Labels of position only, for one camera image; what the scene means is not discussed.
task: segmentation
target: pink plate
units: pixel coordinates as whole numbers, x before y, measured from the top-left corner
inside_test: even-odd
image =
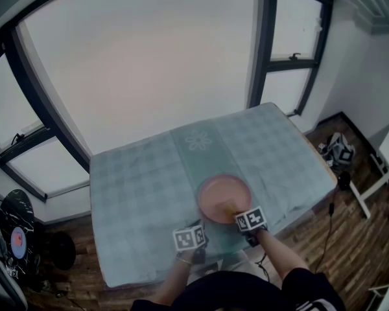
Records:
[[[214,222],[233,224],[233,214],[245,212],[251,206],[249,187],[236,176],[216,175],[207,179],[200,187],[200,210]]]

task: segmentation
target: blue checkered tablecloth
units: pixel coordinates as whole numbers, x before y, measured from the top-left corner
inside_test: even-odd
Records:
[[[91,158],[95,243],[108,286],[164,278],[172,231],[201,217],[202,182],[232,174],[249,186],[277,233],[335,181],[303,135],[273,104],[196,122]],[[207,222],[208,260],[247,246],[235,225]]]

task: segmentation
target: bracelet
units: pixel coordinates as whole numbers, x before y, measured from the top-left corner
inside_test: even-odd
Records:
[[[176,257],[176,259],[177,259],[177,260],[180,260],[181,262],[184,262],[184,263],[186,263],[186,264],[188,264],[188,265],[190,265],[190,266],[193,265],[192,262],[189,262],[188,260],[182,259],[182,258],[180,258],[180,257]]]

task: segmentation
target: person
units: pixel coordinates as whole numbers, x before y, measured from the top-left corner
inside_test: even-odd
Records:
[[[323,273],[310,272],[293,250],[268,231],[253,232],[275,267],[282,290],[251,273],[218,271],[187,286],[194,251],[184,251],[150,300],[136,300],[131,311],[161,310],[345,310]]]

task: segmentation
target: flower pattern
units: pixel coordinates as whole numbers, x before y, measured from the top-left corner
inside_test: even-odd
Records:
[[[189,150],[206,150],[207,144],[212,144],[212,140],[207,138],[207,132],[198,132],[197,130],[193,130],[191,136],[185,138],[185,141],[189,143]]]

